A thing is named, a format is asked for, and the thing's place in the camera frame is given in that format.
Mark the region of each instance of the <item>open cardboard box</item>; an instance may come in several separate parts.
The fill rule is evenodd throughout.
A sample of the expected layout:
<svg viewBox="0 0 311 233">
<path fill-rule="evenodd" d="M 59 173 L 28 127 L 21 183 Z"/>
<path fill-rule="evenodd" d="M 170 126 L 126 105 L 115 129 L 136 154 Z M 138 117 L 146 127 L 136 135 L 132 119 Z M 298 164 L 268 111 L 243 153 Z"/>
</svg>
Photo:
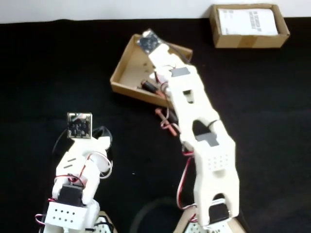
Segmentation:
<svg viewBox="0 0 311 233">
<path fill-rule="evenodd" d="M 136 44 L 139 38 L 140 35 L 135 34 L 127 44 L 110 79 L 112 90 L 138 100 L 166 107 L 167 102 L 164 98 L 137 88 L 140 86 L 142 80 L 146 79 L 153 82 L 149 79 L 149 75 L 154 71 L 153 64 L 149 60 L 147 54 Z M 174 44 L 171 45 L 185 55 L 188 60 L 192 58 L 191 49 Z"/>
<path fill-rule="evenodd" d="M 278 35 L 222 35 L 217 9 L 271 9 L 274 13 Z M 285 20 L 274 4 L 212 5 L 209 16 L 213 41 L 216 48 L 280 48 L 290 36 Z"/>
</svg>

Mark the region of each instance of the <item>paper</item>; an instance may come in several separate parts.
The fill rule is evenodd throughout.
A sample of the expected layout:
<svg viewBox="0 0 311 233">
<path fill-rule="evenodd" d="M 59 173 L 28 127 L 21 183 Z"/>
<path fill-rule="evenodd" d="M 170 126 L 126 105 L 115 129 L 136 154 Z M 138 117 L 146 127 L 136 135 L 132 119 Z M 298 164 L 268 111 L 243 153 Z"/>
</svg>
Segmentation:
<svg viewBox="0 0 311 233">
<path fill-rule="evenodd" d="M 278 35 L 271 9 L 218 9 L 223 35 Z"/>
</svg>

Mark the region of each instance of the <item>black cloth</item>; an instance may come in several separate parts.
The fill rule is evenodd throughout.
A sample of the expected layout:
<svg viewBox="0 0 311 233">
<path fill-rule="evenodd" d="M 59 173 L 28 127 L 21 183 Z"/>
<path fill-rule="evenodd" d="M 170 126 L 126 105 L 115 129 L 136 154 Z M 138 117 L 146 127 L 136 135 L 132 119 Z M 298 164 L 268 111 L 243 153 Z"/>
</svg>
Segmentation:
<svg viewBox="0 0 311 233">
<path fill-rule="evenodd" d="M 286 22 L 292 35 L 280 50 L 215 49 L 207 19 L 0 25 L 2 231 L 37 232 L 34 215 L 59 159 L 51 150 L 70 111 L 92 112 L 94 127 L 113 134 L 113 174 L 95 198 L 120 233 L 147 203 L 174 199 L 186 162 L 178 138 L 160 128 L 154 106 L 112 93 L 109 83 L 131 35 L 152 28 L 194 50 L 192 63 L 237 145 L 240 204 L 252 232 L 310 232 L 311 19 Z M 192 164 L 185 202 L 193 179 Z M 172 232 L 180 214 L 160 206 L 140 231 Z"/>
</svg>

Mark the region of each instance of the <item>white wall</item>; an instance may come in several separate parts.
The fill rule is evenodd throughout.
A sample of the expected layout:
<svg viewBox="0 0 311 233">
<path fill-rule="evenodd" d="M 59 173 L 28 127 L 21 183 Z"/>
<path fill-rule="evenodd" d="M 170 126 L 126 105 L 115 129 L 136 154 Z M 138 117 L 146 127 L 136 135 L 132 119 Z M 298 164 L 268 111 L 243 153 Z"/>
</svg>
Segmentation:
<svg viewBox="0 0 311 233">
<path fill-rule="evenodd" d="M 285 17 L 311 17 L 311 0 L 0 0 L 0 23 L 200 18 L 213 3 L 276 3 Z"/>
</svg>

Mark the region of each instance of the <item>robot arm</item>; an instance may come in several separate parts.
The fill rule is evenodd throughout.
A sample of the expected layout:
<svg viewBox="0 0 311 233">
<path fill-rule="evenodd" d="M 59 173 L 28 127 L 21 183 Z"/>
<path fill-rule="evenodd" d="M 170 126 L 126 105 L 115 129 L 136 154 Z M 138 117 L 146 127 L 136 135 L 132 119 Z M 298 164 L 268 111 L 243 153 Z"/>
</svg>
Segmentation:
<svg viewBox="0 0 311 233">
<path fill-rule="evenodd" d="M 92 137 L 92 114 L 68 114 L 68 124 L 68 137 L 74 143 L 56 168 L 43 233 L 99 232 L 96 226 L 107 221 L 98 217 L 100 207 L 93 198 L 100 179 L 112 171 L 107 155 L 111 138 Z M 112 232 L 108 225 L 101 227 Z"/>
<path fill-rule="evenodd" d="M 194 66 L 169 53 L 167 43 L 147 30 L 137 41 L 155 66 L 157 78 L 168 85 L 178 117 L 180 141 L 194 152 L 196 180 L 194 201 L 199 224 L 228 221 L 239 214 L 239 177 L 235 168 L 235 143 L 213 109 Z M 193 123 L 201 122 L 207 132 L 196 134 Z"/>
</svg>

